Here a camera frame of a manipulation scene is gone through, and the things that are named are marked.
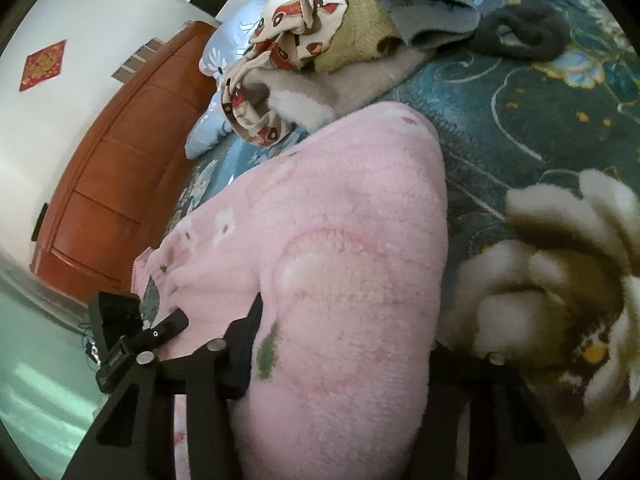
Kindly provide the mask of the grey white fleece garment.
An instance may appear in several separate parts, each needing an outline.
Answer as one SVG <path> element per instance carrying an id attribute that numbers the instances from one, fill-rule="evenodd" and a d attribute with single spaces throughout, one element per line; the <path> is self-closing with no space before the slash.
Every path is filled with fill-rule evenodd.
<path id="1" fill-rule="evenodd" d="M 344 65 L 331 73 L 255 68 L 243 79 L 270 112 L 315 132 L 401 84 L 434 58 L 433 50 L 398 47 L 391 55 Z"/>

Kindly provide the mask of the white red car print garment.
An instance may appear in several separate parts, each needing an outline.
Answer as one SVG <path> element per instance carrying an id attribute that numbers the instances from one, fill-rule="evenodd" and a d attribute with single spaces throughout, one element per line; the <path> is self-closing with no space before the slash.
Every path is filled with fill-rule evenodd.
<path id="1" fill-rule="evenodd" d="M 267 1 L 248 49 L 226 68 L 219 87 L 221 111 L 240 138 L 268 148 L 291 132 L 291 123 L 279 113 L 250 102 L 250 77 L 258 70 L 301 70 L 329 49 L 346 10 L 347 0 Z"/>

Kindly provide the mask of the red wall decoration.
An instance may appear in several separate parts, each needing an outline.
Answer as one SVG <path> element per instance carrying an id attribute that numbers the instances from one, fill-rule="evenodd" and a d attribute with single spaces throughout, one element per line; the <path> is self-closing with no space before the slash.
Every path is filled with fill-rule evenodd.
<path id="1" fill-rule="evenodd" d="M 25 61 L 19 92 L 24 92 L 61 73 L 66 41 L 61 40 L 30 54 Z"/>

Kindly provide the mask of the wooden headboard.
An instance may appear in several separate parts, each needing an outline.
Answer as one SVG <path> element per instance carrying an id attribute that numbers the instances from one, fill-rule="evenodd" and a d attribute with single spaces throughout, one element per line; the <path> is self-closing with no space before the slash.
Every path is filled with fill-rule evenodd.
<path id="1" fill-rule="evenodd" d="M 198 68 L 213 32 L 194 22 L 160 46 L 87 130 L 35 227 L 30 270 L 44 284 L 82 304 L 129 292 L 193 166 L 184 144 L 216 89 Z"/>

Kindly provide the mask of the black garment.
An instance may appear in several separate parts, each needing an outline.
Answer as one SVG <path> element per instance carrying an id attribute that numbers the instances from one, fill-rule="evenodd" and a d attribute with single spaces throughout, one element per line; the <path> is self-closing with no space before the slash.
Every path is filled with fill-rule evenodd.
<path id="1" fill-rule="evenodd" d="M 480 19 L 469 47 L 495 58 L 549 62 L 570 43 L 570 26 L 553 6 L 523 0 L 495 10 Z"/>

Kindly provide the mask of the teal floral bed blanket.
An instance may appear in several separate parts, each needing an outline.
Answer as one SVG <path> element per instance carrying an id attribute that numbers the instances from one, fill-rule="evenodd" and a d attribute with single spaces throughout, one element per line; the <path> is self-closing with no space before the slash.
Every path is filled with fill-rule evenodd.
<path id="1" fill-rule="evenodd" d="M 430 355 L 441 344 L 504 359 L 578 478 L 634 479 L 639 60 L 593 0 L 538 1 L 570 26 L 555 60 L 482 55 L 473 35 L 430 49 L 430 62 L 360 110 L 404 104 L 438 136 L 447 255 Z"/>

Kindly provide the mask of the pink fleece garment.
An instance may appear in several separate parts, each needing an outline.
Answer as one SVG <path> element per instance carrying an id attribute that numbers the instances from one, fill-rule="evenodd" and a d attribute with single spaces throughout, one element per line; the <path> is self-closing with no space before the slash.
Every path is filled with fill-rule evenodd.
<path id="1" fill-rule="evenodd" d="M 427 404 L 447 255 L 433 125 L 383 102 L 244 172 L 134 262 L 186 356 L 262 300 L 231 408 L 249 479 L 396 479 Z"/>

